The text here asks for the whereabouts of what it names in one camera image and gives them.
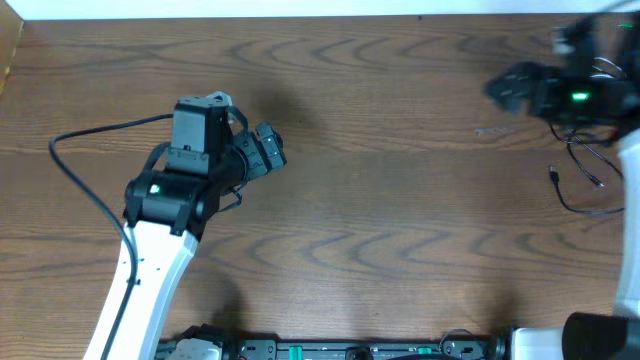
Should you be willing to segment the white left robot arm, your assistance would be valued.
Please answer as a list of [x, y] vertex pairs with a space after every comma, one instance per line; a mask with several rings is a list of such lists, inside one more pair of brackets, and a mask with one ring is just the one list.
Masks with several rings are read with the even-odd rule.
[[157, 171], [175, 151], [157, 145], [125, 191], [125, 237], [87, 359], [151, 359], [177, 285], [220, 199], [286, 164], [283, 140], [270, 123], [235, 134], [212, 177]]

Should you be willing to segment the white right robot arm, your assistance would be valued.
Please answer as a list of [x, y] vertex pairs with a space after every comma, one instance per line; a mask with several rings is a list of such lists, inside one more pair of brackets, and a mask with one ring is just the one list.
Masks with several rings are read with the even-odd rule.
[[602, 11], [555, 30], [561, 66], [519, 62], [487, 82], [485, 94], [505, 112], [524, 109], [546, 123], [567, 148], [613, 148], [621, 180], [621, 236], [614, 242], [619, 268], [608, 314], [576, 311], [555, 327], [513, 327], [494, 337], [488, 359], [636, 359], [639, 356], [639, 13], [621, 27], [611, 70], [595, 36]]

